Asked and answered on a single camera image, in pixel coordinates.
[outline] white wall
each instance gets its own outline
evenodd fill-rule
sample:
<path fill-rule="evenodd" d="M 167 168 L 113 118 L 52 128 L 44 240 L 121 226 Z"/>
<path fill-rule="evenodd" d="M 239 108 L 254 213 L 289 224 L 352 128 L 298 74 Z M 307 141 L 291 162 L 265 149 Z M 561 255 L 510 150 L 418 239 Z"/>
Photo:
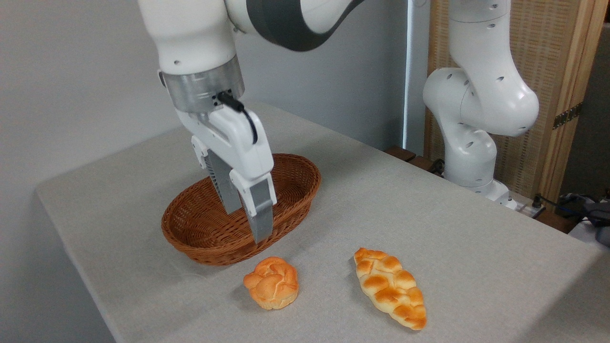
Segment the white wall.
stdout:
<path fill-rule="evenodd" d="M 240 38 L 245 98 L 378 148 L 400 144 L 405 8 L 367 0 L 304 54 Z M 156 52 L 135 1 L 0 9 L 0 342 L 111 342 L 33 191 L 179 125 Z"/>

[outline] bread roll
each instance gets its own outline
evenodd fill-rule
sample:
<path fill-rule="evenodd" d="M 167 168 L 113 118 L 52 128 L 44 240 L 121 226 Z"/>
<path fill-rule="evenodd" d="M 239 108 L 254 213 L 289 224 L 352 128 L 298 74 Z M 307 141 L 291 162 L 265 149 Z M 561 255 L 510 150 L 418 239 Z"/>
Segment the bread roll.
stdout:
<path fill-rule="evenodd" d="M 423 294 L 396 257 L 360 248 L 354 261 L 360 287 L 376 308 L 413 330 L 426 326 Z"/>
<path fill-rule="evenodd" d="M 279 257 L 262 260 L 243 277 L 250 296 L 264 309 L 281 309 L 295 301 L 299 292 L 296 269 Z"/>

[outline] wicker basket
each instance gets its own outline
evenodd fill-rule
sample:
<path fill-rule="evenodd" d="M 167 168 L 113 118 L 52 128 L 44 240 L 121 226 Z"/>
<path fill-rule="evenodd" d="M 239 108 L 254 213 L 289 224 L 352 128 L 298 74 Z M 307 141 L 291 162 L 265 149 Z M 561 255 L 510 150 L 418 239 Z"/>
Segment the wicker basket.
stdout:
<path fill-rule="evenodd" d="M 273 232 L 254 243 L 245 211 L 227 215 L 210 178 L 180 193 L 161 220 L 163 235 L 192 260 L 229 265 L 248 259 L 277 242 L 299 225 L 320 186 L 318 168 L 305 157 L 274 154 L 271 171 L 278 203 L 273 206 Z"/>

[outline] table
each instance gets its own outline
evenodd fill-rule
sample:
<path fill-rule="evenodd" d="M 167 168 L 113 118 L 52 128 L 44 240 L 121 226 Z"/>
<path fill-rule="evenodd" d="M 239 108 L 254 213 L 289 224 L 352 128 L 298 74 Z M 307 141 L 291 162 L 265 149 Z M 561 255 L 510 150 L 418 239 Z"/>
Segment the table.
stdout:
<path fill-rule="evenodd" d="M 261 254 L 199 265 L 163 237 L 169 202 L 203 178 L 177 129 L 41 184 L 37 193 L 117 342 L 608 342 L 610 254 L 344 135 L 264 104 L 271 150 L 322 185 L 307 218 Z M 359 288 L 359 247 L 398 257 L 423 291 L 414 332 Z M 299 273 L 280 311 L 242 284 L 268 256 Z"/>

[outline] black cable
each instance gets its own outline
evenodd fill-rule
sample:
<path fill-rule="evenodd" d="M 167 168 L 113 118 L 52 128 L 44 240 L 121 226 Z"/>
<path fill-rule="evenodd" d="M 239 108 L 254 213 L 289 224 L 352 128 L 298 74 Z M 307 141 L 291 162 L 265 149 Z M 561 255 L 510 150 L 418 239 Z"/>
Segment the black cable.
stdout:
<path fill-rule="evenodd" d="M 253 137 L 252 144 L 256 144 L 256 142 L 259 141 L 259 134 L 258 134 L 258 132 L 256 132 L 256 127 L 254 125 L 254 122 L 252 121 L 252 118 L 250 118 L 250 114 L 248 114 L 246 112 L 246 107 L 239 100 L 233 98 L 233 96 L 231 94 L 229 94 L 227 92 L 224 92 L 224 91 L 218 93 L 216 95 L 216 98 L 221 103 L 229 106 L 230 108 L 232 108 L 236 112 L 243 113 L 246 116 L 246 119 L 248 119 L 248 123 L 250 124 L 250 128 L 252 129 L 252 137 Z"/>
<path fill-rule="evenodd" d="M 546 201 L 547 203 L 549 203 L 549 204 L 551 204 L 551 205 L 555 206 L 556 208 L 558 208 L 558 209 L 560 209 L 560 210 L 562 210 L 562 211 L 571 212 L 571 213 L 573 213 L 573 214 L 580 215 L 580 217 L 587 217 L 587 218 L 589 218 L 589 219 L 595 219 L 595 220 L 599 220 L 600 222 L 603 222 L 603 223 L 607 223 L 607 222 L 608 222 L 608 219 L 606 219 L 606 218 L 596 217 L 596 216 L 594 216 L 594 215 L 590 215 L 590 214 L 582 213 L 582 212 L 579 212 L 579 211 L 574 211 L 574 210 L 571 210 L 571 209 L 569 209 L 569 208 L 565 208 L 565 207 L 561 206 L 560 204 L 557 204 L 557 203 L 555 203 L 554 201 L 551 201 L 551 200 L 549 200 L 549 199 L 547 199 L 547 198 L 543 197 L 543 196 L 542 196 L 541 194 L 539 194 L 539 193 L 538 193 L 538 194 L 536 194 L 536 198 L 540 198 L 541 200 Z M 604 212 L 604 213 L 610 213 L 610 211 L 604 211 L 604 210 L 596 210 L 596 211 L 599 211 L 599 212 Z"/>

